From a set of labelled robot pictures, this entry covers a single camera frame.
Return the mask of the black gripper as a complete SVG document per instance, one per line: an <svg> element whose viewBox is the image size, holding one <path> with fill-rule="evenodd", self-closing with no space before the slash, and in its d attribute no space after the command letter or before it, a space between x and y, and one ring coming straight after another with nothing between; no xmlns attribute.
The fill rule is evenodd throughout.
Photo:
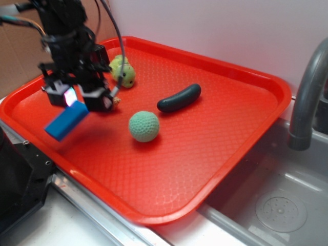
<svg viewBox="0 0 328 246"><path fill-rule="evenodd" d="M53 106L69 107L77 101L72 85L80 85L81 95L90 112L109 112L113 97L105 82L110 72L107 58L98 55L100 45L89 28L77 28L65 35L45 35L43 45L50 51L53 62L41 63L46 92Z"/></svg>

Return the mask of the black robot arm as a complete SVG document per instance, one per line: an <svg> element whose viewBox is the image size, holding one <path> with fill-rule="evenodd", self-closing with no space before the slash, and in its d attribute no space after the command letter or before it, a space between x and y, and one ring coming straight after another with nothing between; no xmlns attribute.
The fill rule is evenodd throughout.
<svg viewBox="0 0 328 246"><path fill-rule="evenodd" d="M95 34L85 25L81 1L32 1L42 22L42 43L50 50L52 63L40 64L45 91L54 106L66 107L65 93L77 85L91 112L113 109L113 95L104 76L109 58Z"/></svg>

